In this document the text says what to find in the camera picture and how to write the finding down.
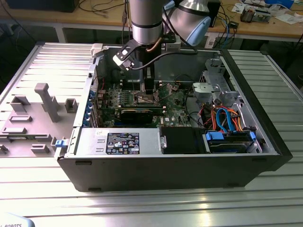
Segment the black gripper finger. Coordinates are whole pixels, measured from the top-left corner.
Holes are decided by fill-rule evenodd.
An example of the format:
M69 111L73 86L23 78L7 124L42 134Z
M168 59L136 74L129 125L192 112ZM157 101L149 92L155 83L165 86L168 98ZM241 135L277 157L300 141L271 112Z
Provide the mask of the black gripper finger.
M151 95L153 93L154 67L147 67L144 70L144 87L147 95Z

